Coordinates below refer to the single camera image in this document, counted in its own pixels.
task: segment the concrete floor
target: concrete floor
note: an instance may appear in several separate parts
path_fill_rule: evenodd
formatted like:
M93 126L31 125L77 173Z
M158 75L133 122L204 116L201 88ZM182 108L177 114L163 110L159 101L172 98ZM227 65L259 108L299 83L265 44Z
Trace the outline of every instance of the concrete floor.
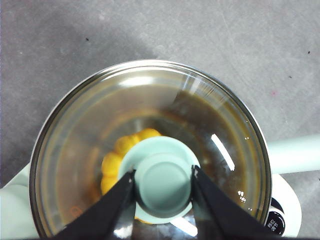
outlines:
M247 104L267 141L320 133L320 1L1 1L1 185L29 161L51 109L108 66L195 66ZM320 171L285 174L300 236L320 235Z

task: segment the light blue plunger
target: light blue plunger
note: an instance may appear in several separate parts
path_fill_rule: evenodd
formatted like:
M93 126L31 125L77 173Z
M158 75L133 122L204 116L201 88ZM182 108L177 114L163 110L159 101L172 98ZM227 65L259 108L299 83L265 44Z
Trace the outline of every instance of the light blue plunger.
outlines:
M200 166L181 141L156 136L135 145L124 156L118 179L135 169L135 216L152 224L166 224L190 211L192 165Z

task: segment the metal rim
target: metal rim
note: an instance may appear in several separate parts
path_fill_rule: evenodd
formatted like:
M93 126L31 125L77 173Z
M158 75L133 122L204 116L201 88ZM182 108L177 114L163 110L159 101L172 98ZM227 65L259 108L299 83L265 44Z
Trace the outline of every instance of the metal rim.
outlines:
M57 114L60 112L60 110L65 106L65 104L76 93L78 93L79 90L83 89L85 86L93 82L98 76L104 75L104 74L111 74L115 71L118 72L121 70L137 68L137 67L168 67L168 68L178 67L180 69L188 70L218 85L231 97L232 100L234 100L237 103L237 105L244 112L246 117L250 120L250 123L257 135L258 141L261 146L262 155L264 159L264 168L265 168L265 175L266 175L266 194L267 194L266 198L264 199L263 206L266 206L267 209L269 209L271 204L272 182L271 182L271 168L270 168L270 162L269 162L267 143L255 117L253 116L251 111L248 109L248 107L242 102L242 100L240 100L236 96L236 94L234 94L234 92L231 91L220 80L192 66L181 64L178 62L173 62L173 61L166 61L166 60L156 60L156 59L134 60L134 61L128 61L128 62L107 67L87 77L85 80L83 80L78 85L76 85L73 89L71 89L66 95L64 95L64 97L55 105L55 107L53 108L53 110L50 112L47 119L45 120L44 124L42 125L41 130L39 131L39 134L37 136L36 143L32 150L30 175L29 175L29 197L30 197L31 212L32 212L33 220L35 222L35 227L40 237L48 237L48 235L45 231L43 223L41 222L41 217L38 210L40 205L37 204L37 198L36 198L36 171L37 171L37 163L38 163L38 156L40 153L40 149L43 144L43 140L48 132L49 127L51 126L53 120L55 119ZM267 210L262 211L261 219L263 221L262 222L263 224L267 220L267 216L268 216L268 211Z

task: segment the glass lid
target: glass lid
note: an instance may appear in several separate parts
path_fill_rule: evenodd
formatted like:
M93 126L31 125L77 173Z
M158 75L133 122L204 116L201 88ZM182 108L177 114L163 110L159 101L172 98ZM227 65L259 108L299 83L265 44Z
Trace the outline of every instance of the glass lid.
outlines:
M57 234L96 203L117 182L128 152L156 136L178 140L221 190L265 222L270 165L250 111L206 73L175 62L139 60L80 83L43 125L30 171L31 209L40 235ZM197 238L192 205L183 211L157 221L136 210L132 236Z

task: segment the orange food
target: orange food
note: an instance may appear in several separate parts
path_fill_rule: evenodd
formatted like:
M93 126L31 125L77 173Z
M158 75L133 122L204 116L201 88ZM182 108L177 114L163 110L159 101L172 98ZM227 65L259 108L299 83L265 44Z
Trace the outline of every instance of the orange food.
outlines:
M106 177L117 177L120 164L122 161L122 157L120 157L115 152L109 152L107 155L104 156L102 165L101 165L101 172Z
M105 195L116 183L117 183L117 177L107 177L103 176L101 180L101 192L103 195Z
M152 138L152 137L161 136L160 132L158 132L157 130L155 130L153 128L146 128L146 129L136 133L136 135L139 137L140 141L148 139L148 138Z
M133 134L120 137L114 144L114 151L124 157L129 150L139 142L139 138Z

